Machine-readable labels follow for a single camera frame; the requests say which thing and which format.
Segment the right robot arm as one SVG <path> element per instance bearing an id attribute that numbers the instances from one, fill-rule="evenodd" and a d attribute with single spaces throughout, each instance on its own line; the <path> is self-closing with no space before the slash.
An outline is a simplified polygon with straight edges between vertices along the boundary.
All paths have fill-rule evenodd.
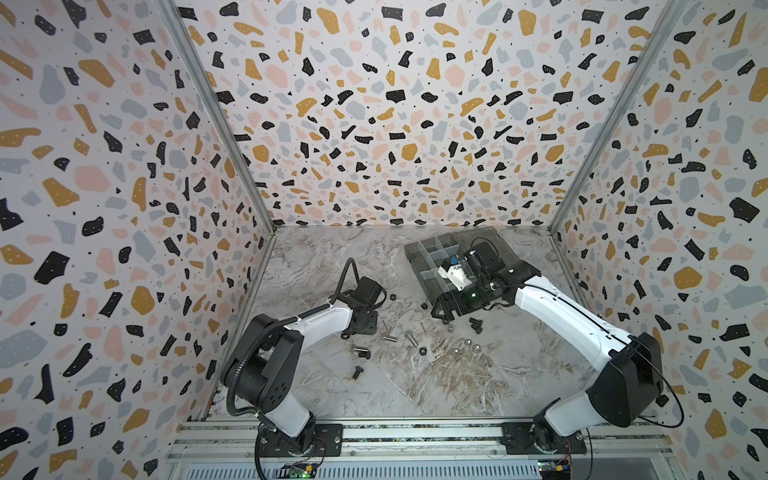
<path id="1" fill-rule="evenodd" d="M 451 289 L 437 298 L 440 317 L 472 313 L 495 303 L 526 311 L 573 346 L 596 371 L 594 382 L 556 399 L 533 419 L 530 435 L 542 450 L 583 429 L 607 422 L 626 428 L 661 395 L 660 345 L 634 336 L 579 305 L 531 264 L 507 264 L 487 241 L 444 258 L 436 270 Z"/>

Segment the clear plastic organizer box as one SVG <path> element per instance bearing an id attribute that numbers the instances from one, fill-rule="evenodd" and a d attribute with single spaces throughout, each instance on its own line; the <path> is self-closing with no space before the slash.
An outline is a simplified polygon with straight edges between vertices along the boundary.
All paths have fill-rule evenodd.
<path id="1" fill-rule="evenodd" d="M 416 241 L 404 251 L 431 316 L 444 324 L 496 303 L 512 305 L 517 290 L 541 274 L 492 227 Z"/>

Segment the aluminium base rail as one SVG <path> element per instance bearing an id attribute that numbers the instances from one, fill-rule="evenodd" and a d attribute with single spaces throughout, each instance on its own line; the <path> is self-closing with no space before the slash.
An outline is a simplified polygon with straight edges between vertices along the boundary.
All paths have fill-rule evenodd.
<path id="1" fill-rule="evenodd" d="M 646 422 L 601 424 L 544 453 L 522 418 L 322 419 L 290 453 L 257 421 L 186 422 L 162 479 L 682 479 L 670 440 Z"/>

